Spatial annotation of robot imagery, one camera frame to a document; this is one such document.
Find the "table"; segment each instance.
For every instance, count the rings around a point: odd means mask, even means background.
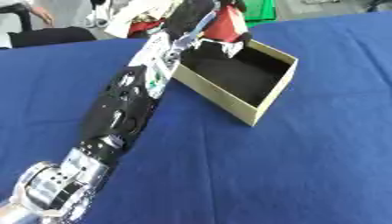
[[[173,80],[83,223],[384,224],[392,220],[391,13],[263,24],[300,59],[250,128]],[[59,162],[142,40],[0,52],[0,199]]]

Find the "cardboard box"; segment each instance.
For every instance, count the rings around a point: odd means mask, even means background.
[[[251,40],[248,46],[237,55],[234,57],[237,60],[235,63],[246,64],[246,66],[252,64],[256,69],[260,69],[260,75],[268,76],[264,79],[266,81],[261,80],[260,82],[270,84],[260,83],[260,88],[255,86],[257,84],[255,83],[256,80],[260,79],[255,77],[254,74],[254,76],[248,77],[246,71],[238,73],[237,78],[239,80],[236,80],[236,77],[232,74],[231,76],[225,76],[225,73],[231,73],[233,69],[235,70],[235,65],[231,70],[215,71],[213,72],[213,76],[207,76],[204,73],[195,73],[190,68],[180,65],[173,77],[219,105],[227,112],[240,118],[248,125],[254,126],[271,103],[291,81],[298,64],[298,59],[254,40]],[[240,85],[243,81],[245,81],[245,86],[241,87]],[[236,93],[229,90],[236,90],[234,85],[239,88],[239,91]],[[247,95],[248,93],[244,92],[247,89],[249,91],[258,91],[260,89],[261,94],[255,93],[255,95],[258,95],[257,97],[260,99],[260,102],[256,100],[251,103],[251,101],[244,100],[245,97],[241,97],[241,95]]]

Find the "person's leg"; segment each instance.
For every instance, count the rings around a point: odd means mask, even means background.
[[[105,0],[90,0],[91,1],[91,5],[93,6],[93,10],[95,10],[95,7],[97,6],[97,5],[100,5],[100,4],[104,4],[105,3]]]
[[[9,35],[14,48],[95,40],[90,31],[80,27],[50,28],[20,33],[9,32]]]

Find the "person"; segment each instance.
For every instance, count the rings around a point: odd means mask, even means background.
[[[41,18],[47,28],[36,31],[0,32],[0,48],[44,46],[95,40],[94,35],[81,27],[53,28],[54,17],[33,0],[0,0],[0,7],[22,4],[34,16]]]

